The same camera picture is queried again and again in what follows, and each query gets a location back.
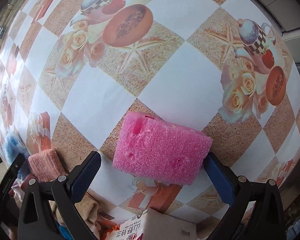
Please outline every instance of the teapot spout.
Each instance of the teapot spout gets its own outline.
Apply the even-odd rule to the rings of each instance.
[[[244,57],[247,60],[251,61],[253,64],[255,64],[253,58],[251,55],[244,49],[244,48],[237,48],[234,50],[234,56],[235,57]]]

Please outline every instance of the teapot lid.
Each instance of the teapot lid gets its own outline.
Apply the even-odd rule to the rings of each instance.
[[[259,36],[258,24],[249,19],[238,20],[238,30],[242,42],[246,45],[253,44]]]

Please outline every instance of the beige cloth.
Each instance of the beige cloth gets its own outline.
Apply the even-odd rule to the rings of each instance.
[[[60,215],[60,212],[57,208],[56,202],[49,201],[50,206],[53,212],[53,215],[55,219],[58,221],[58,223],[62,226],[66,226],[63,222],[63,219]],[[87,226],[90,228],[90,230],[93,232],[93,234],[96,236],[97,239],[100,239],[99,231],[101,230],[101,225],[98,223],[98,210],[100,208],[100,205],[97,201],[95,201],[89,193],[86,192],[84,195],[82,201],[79,203],[74,204],[77,211],[81,215],[84,222],[87,224]]]

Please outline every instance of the pink sponge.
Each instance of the pink sponge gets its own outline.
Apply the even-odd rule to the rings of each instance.
[[[113,167],[162,182],[191,185],[212,139],[204,133],[142,113],[127,113]]]

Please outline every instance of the red apple print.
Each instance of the red apple print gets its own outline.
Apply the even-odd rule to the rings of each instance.
[[[126,5],[126,0],[112,0],[111,3],[104,6],[102,12],[107,15],[111,15],[121,10]]]
[[[266,49],[265,53],[262,55],[262,62],[268,69],[274,66],[274,57],[271,50]]]

